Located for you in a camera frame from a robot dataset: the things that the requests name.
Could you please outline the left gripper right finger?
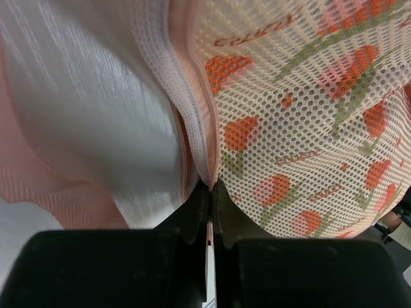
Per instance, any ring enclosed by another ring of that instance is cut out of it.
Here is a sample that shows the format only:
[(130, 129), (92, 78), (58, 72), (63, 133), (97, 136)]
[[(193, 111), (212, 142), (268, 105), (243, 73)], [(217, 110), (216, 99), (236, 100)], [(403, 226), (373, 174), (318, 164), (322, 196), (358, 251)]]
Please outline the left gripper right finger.
[(278, 239), (211, 193), (217, 307), (409, 307), (410, 287), (365, 239)]

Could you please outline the floral mesh laundry bag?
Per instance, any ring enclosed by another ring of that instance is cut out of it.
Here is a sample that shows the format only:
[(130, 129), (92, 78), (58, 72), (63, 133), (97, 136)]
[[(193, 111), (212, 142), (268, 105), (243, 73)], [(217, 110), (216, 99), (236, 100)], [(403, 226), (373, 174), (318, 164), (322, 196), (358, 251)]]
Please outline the floral mesh laundry bag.
[(195, 184), (276, 237), (410, 187), (409, 1), (2, 1), (1, 198), (158, 224)]

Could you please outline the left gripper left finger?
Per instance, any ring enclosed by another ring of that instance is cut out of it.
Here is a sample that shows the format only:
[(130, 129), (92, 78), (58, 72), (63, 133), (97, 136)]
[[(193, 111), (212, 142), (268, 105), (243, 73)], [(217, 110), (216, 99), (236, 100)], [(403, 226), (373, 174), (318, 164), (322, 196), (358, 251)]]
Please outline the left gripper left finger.
[(153, 229), (44, 231), (24, 245), (2, 307), (201, 307), (209, 191)]

